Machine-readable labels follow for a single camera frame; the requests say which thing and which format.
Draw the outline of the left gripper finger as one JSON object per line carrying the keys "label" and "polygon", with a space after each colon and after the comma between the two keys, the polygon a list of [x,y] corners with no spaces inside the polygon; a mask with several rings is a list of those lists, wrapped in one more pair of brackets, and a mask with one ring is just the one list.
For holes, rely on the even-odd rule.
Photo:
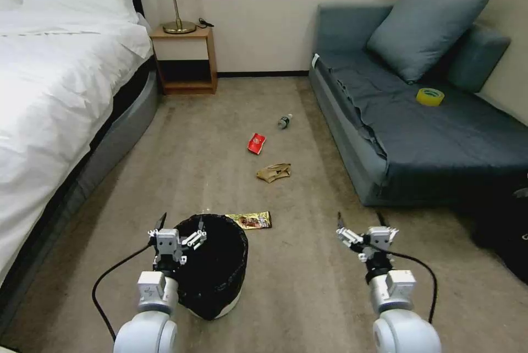
{"label": "left gripper finger", "polygon": [[166,218],[167,218],[167,213],[165,212],[160,217],[160,219],[156,222],[155,227],[152,230],[148,231],[148,235],[149,235],[148,245],[149,246],[157,246],[157,235],[159,231],[163,229]]}
{"label": "left gripper finger", "polygon": [[[196,230],[188,235],[184,235],[183,232],[190,231],[190,227],[195,226]],[[207,232],[205,230],[204,215],[199,214],[192,216],[179,223],[180,241],[179,248],[182,251],[193,250],[196,251],[201,247],[207,240]]]}

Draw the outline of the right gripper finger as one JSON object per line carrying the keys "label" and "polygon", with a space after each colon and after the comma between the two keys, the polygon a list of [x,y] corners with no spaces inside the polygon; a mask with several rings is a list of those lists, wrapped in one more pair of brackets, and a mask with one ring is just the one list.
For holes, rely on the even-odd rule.
{"label": "right gripper finger", "polygon": [[384,228],[385,232],[387,233],[388,242],[393,242],[395,236],[399,233],[399,230],[394,227],[391,227],[391,225],[388,223],[388,221],[381,212],[377,213],[377,218],[380,226]]}
{"label": "right gripper finger", "polygon": [[362,249],[364,246],[363,237],[357,235],[355,232],[345,227],[343,217],[340,211],[338,211],[337,213],[336,234],[338,239],[349,249]]}

